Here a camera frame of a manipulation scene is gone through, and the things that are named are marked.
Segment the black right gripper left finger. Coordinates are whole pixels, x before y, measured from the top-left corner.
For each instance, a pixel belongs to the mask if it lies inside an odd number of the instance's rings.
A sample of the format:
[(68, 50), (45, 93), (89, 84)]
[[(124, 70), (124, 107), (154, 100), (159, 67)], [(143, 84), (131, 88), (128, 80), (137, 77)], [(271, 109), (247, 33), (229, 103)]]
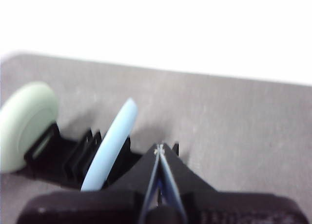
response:
[(60, 191), (26, 203), (19, 224), (134, 224), (138, 220), (156, 163), (154, 144), (112, 185), (100, 191)]

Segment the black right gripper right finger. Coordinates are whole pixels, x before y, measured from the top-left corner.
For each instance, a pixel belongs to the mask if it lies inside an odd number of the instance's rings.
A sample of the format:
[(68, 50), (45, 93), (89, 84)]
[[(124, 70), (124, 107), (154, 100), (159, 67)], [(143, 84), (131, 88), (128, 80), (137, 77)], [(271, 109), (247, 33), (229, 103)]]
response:
[(190, 224), (306, 224), (298, 204), (270, 193), (228, 192), (213, 188), (195, 174), (167, 144), (161, 159), (173, 198)]

